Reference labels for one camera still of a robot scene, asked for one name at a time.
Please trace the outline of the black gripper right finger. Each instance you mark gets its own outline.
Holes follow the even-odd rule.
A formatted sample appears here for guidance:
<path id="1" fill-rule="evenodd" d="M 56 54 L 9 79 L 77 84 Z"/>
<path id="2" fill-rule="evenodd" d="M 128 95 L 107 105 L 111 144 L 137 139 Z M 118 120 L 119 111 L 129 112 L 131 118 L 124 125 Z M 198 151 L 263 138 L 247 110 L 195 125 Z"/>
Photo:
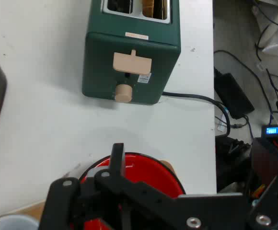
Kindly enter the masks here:
<path id="1" fill-rule="evenodd" d="M 250 205 L 242 195 L 183 196 L 172 199 L 145 183 L 100 171 L 96 184 L 105 193 L 125 199 L 150 214 L 162 229 L 244 230 Z"/>

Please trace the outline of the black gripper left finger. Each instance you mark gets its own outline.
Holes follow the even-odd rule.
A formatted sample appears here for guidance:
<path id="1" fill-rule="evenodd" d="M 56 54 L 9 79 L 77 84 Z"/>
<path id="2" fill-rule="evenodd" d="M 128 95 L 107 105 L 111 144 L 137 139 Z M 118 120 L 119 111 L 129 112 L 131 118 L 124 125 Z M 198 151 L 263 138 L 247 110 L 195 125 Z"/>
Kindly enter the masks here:
<path id="1" fill-rule="evenodd" d="M 124 145 L 113 145 L 108 168 L 98 170 L 84 183 L 74 177 L 55 180 L 49 188 L 39 223 L 40 230 L 95 230 L 97 221 L 121 230 L 120 198 L 101 185 L 125 174 Z"/>

